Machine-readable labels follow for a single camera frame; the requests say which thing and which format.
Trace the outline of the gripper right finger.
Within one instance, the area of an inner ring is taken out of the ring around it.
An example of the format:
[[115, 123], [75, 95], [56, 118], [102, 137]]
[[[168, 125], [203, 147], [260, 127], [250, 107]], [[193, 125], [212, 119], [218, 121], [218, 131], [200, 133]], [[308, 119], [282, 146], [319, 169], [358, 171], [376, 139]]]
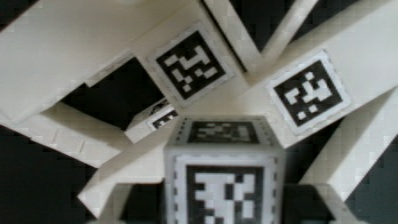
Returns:
[[358, 219], [333, 186], [330, 184], [317, 184], [315, 189], [333, 214], [330, 224], [369, 224]]

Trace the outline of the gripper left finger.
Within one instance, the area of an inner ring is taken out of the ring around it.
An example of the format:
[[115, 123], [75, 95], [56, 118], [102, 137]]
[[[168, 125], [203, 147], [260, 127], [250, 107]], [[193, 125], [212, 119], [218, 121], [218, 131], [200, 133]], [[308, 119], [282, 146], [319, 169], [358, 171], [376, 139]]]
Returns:
[[125, 211], [132, 188], [132, 184], [116, 185], [111, 197], [107, 199], [106, 208], [100, 213], [100, 217], [91, 220], [88, 224], [127, 224], [127, 221], [122, 219], [122, 215]]

